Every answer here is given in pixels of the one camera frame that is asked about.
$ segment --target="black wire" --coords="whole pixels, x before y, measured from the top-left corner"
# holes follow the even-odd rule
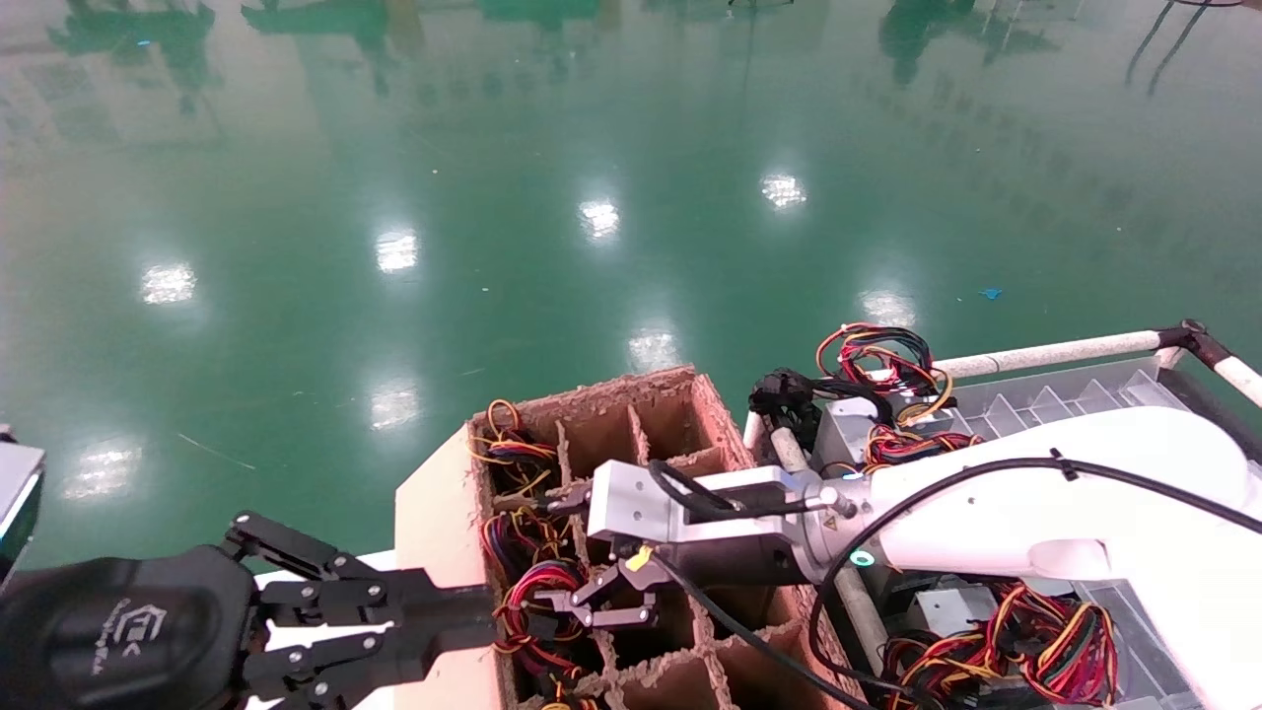
[[[853,697],[844,690],[819,677],[818,675],[815,675],[814,671],[803,666],[791,656],[785,655],[780,649],[775,648],[774,646],[760,638],[758,634],[753,633],[743,624],[741,624],[741,622],[737,622],[727,612],[721,609],[719,605],[716,604],[713,599],[707,597],[704,591],[702,591],[688,578],[685,578],[674,565],[658,556],[654,557],[654,561],[658,564],[658,566],[665,570],[666,574],[675,580],[675,584],[678,584],[685,593],[688,593],[689,597],[692,597],[702,607],[704,607],[705,610],[709,612],[709,614],[714,617],[714,619],[718,623],[723,624],[723,627],[726,627],[733,634],[738,636],[742,641],[745,641],[753,648],[757,648],[762,653],[766,653],[769,658],[771,658],[776,663],[780,663],[781,666],[793,671],[794,673],[801,676],[806,682],[815,686],[829,697],[844,704],[846,706],[853,707],[854,710],[877,710],[875,706],[868,705],[867,702],[863,702],[857,697]]]
[[[714,511],[736,509],[736,506],[733,506],[731,501],[723,498],[722,496],[714,493],[713,491],[694,482],[693,479],[684,475],[683,472],[660,459],[654,459],[649,462],[649,478],[651,478],[652,483],[658,484],[658,487],[661,488],[661,491],[666,492],[666,496],[669,496],[675,503],[679,503],[687,511],[692,511],[693,513],[708,516]],[[678,482],[679,486],[693,492],[702,501],[708,502],[709,506],[704,507],[699,504],[697,499],[684,496],[683,493],[679,492],[678,488],[666,483],[668,478],[674,482]]]
[[[1069,459],[1002,459],[998,462],[987,462],[984,464],[978,464],[977,467],[967,468],[958,474],[952,474],[941,480],[934,482],[928,487],[917,491],[907,499],[900,502],[897,506],[890,508],[880,518],[872,522],[868,527],[863,528],[854,540],[851,541],[849,546],[835,559],[833,564],[828,567],[828,573],[824,574],[824,584],[820,585],[822,593],[815,595],[815,603],[810,607],[810,622],[806,627],[806,642],[810,646],[810,652],[815,658],[828,670],[833,672],[846,672],[849,671],[846,666],[842,666],[829,658],[824,653],[823,643],[819,637],[819,620],[824,613],[824,603],[827,599],[838,597],[833,580],[837,579],[838,573],[842,567],[851,560],[851,555],[858,551],[863,544],[875,537],[881,530],[888,526],[891,522],[896,521],[901,516],[906,515],[914,507],[920,503],[938,496],[939,493],[959,486],[967,480],[976,479],[986,474],[993,474],[996,472],[1006,472],[1015,469],[1064,469],[1066,472],[1073,470],[1075,473],[1088,474],[1093,477],[1099,477],[1103,479],[1111,479],[1136,488],[1142,488],[1145,491],[1171,498],[1186,506],[1191,506],[1199,511],[1217,516],[1230,523],[1243,527],[1251,532],[1262,535],[1262,521],[1257,521],[1241,513],[1239,511],[1228,508],[1220,503],[1215,503],[1206,498],[1201,498],[1196,494],[1188,493],[1186,491],[1175,488],[1172,486],[1164,484],[1161,482],[1155,482],[1122,472],[1119,469],[1113,469],[1111,467],[1104,467],[1100,464],[1090,464],[1087,462],[1073,462]]]
[[[767,516],[796,516],[799,513],[809,512],[805,501],[771,503],[761,507],[747,506],[737,509],[733,502],[688,478],[683,472],[660,459],[649,462],[649,478],[651,478],[652,483],[658,484],[658,487],[661,488],[661,491],[665,492],[671,501],[679,503],[685,511],[692,512],[707,522],[743,521],[747,518],[764,518]],[[693,498],[684,496],[666,479],[679,482],[688,491],[695,493],[697,497]]]

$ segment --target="logo on robotic hand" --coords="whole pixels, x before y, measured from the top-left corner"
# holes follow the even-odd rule
[[[105,662],[111,649],[122,649],[122,658],[140,656],[141,644],[155,641],[162,633],[167,612],[153,604],[124,613],[131,605],[131,599],[121,599],[101,626],[101,636],[96,639],[96,653],[92,658],[92,675],[105,672]]]

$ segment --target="cardboard box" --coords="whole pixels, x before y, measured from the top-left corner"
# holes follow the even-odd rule
[[[517,410],[525,429],[557,445],[562,488],[589,478],[610,459],[640,465],[665,459],[694,477],[756,465],[709,378],[692,368],[622,377],[524,402]],[[502,591],[505,580],[478,547],[478,528],[520,499],[497,494],[487,468],[468,457],[469,438],[487,436],[487,424],[485,414],[475,416],[399,488],[395,546],[400,567],[423,566],[435,584],[488,583]],[[581,564],[601,569],[608,564],[608,546],[588,541],[578,522],[572,526],[574,551]],[[805,624],[814,589],[731,588],[712,595],[772,646],[863,699],[857,684],[810,657]],[[603,667],[583,677],[578,692],[601,697],[611,710],[844,707],[726,629],[716,629],[681,591],[668,590],[659,599],[659,628],[592,632]],[[844,658],[830,628],[824,629],[824,643],[834,658]],[[425,682],[396,689],[395,702],[399,710],[536,710],[544,700],[529,697],[520,680],[509,656],[491,649],[449,653]]]

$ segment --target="yellow label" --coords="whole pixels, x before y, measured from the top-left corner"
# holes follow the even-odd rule
[[[649,557],[652,557],[652,549],[647,545],[641,545],[640,552],[636,552],[635,557],[627,560],[627,569],[632,573],[639,573],[640,567],[649,564]]]

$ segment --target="green epoxy floor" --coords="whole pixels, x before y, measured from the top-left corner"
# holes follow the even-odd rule
[[[385,549],[490,400],[693,362],[740,409],[843,319],[950,357],[1196,315],[1262,362],[1262,13],[769,5],[0,9],[29,562],[241,508]]]

